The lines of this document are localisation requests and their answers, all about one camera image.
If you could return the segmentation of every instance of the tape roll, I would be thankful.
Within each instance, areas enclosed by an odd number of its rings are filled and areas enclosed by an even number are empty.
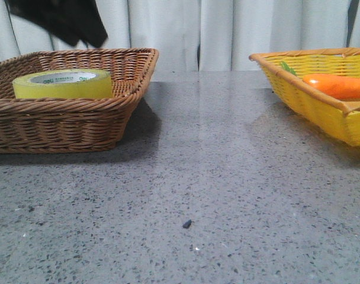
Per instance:
[[[62,69],[13,80],[16,98],[112,98],[110,73],[100,69]]]

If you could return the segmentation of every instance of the curtain fold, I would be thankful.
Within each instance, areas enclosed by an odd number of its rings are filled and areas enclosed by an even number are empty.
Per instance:
[[[154,47],[157,70],[258,70],[251,53],[360,47],[360,0],[97,0],[105,48]],[[0,0],[0,61],[71,47],[9,16]]]

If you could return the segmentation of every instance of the orange carrot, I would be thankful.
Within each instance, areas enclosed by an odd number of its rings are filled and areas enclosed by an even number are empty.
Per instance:
[[[336,99],[360,99],[360,78],[332,74],[309,74],[303,81]]]

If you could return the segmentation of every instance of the wicker basket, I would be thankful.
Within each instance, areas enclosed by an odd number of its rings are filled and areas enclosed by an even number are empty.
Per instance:
[[[155,49],[43,51],[0,62],[0,153],[102,151],[121,140],[154,71]],[[12,80],[55,69],[111,72],[113,98],[15,99]]]
[[[332,137],[360,146],[360,101],[332,98],[301,79],[310,73],[360,78],[360,48],[256,53],[249,58],[260,64],[274,92],[291,109]],[[297,76],[283,70],[281,62],[292,67]]]

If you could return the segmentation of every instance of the granite surface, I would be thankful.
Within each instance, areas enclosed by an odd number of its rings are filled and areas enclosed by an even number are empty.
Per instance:
[[[0,154],[6,283],[360,284],[360,149],[261,72],[155,73],[115,149]]]

